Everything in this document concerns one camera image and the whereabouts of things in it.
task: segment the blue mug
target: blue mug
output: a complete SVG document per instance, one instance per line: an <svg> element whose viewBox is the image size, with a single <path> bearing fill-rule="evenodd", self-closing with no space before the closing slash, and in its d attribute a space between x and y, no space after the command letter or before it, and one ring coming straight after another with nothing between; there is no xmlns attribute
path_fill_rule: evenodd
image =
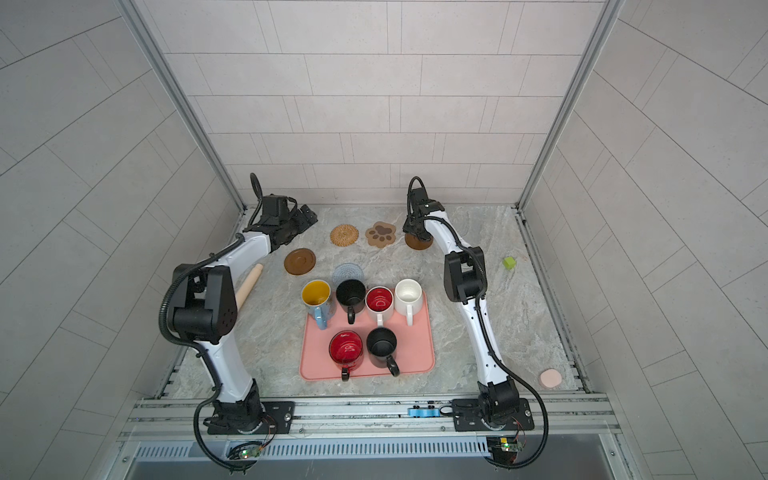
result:
<svg viewBox="0 0 768 480"><path fill-rule="evenodd" d="M336 313L331 286L323 280L312 280L302 288L301 300L317 322L317 327L321 330L328 328L328 320Z"/></svg>

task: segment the tiled wall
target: tiled wall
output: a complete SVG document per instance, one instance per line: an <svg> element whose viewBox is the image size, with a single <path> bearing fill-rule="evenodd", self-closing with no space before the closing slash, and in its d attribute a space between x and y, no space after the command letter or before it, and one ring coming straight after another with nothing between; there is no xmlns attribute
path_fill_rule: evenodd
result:
<svg viewBox="0 0 768 480"><path fill-rule="evenodd" d="M768 474L766 31L627 0L525 211L645 478Z"/></svg>
<svg viewBox="0 0 768 480"><path fill-rule="evenodd" d="M0 2L0 477L94 471L237 216L110 0Z"/></svg>
<svg viewBox="0 0 768 480"><path fill-rule="evenodd" d="M243 198L516 202L600 2L137 0Z"/></svg>

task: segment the red mug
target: red mug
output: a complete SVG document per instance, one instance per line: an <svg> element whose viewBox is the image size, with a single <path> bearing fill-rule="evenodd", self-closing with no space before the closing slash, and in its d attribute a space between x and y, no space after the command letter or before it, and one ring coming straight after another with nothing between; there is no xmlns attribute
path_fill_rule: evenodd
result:
<svg viewBox="0 0 768 480"><path fill-rule="evenodd" d="M362 339L352 330L338 332L328 345L331 359L341 367L341 380L349 380L349 373L362 363Z"/></svg>

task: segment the black mug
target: black mug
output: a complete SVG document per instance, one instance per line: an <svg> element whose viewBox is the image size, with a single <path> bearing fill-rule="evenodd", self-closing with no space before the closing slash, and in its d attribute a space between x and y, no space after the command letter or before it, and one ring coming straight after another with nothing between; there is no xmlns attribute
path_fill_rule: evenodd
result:
<svg viewBox="0 0 768 480"><path fill-rule="evenodd" d="M400 367L395 361L395 349L397 348L397 337L395 333L380 326L371 330L366 339L366 346L371 353L371 363L380 369L387 368L392 376L400 375Z"/></svg>
<svg viewBox="0 0 768 480"><path fill-rule="evenodd" d="M336 288L336 299L346 310L346 319L352 325L355 314L366 307L366 286L360 280L344 280Z"/></svg>

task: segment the paw print coaster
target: paw print coaster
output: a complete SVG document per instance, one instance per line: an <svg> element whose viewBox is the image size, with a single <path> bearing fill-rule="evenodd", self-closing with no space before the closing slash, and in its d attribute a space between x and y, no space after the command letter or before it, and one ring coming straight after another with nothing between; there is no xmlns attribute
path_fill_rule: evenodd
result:
<svg viewBox="0 0 768 480"><path fill-rule="evenodd" d="M391 223L376 222L366 230L368 245L384 248L395 243L395 226Z"/></svg>

